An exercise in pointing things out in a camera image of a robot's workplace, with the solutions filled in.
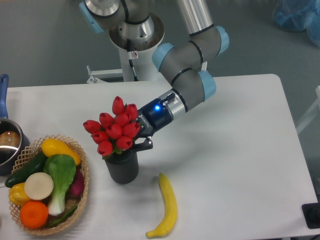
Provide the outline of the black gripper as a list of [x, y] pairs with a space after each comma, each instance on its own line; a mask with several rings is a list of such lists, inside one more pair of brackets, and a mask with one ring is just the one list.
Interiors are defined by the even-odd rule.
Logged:
[[134, 143], [131, 150], [141, 152], [153, 148], [152, 136], [173, 121], [170, 111], [164, 106], [160, 98], [156, 98], [141, 107], [138, 111], [137, 123], [140, 130], [137, 138], [145, 138], [141, 143]]

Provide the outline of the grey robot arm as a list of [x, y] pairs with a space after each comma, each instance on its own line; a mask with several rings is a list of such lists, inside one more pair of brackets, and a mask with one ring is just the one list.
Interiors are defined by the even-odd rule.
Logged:
[[164, 25], [147, 0], [84, 0], [79, 4], [86, 22], [108, 32], [117, 47], [126, 82], [165, 79], [171, 89], [140, 109], [117, 97], [115, 119], [102, 114], [96, 125], [86, 124], [103, 156], [142, 151], [153, 146], [152, 135], [210, 98], [216, 83], [206, 70], [208, 60], [229, 46], [224, 28], [216, 26], [204, 0], [178, 1], [189, 41], [177, 48], [163, 43]]

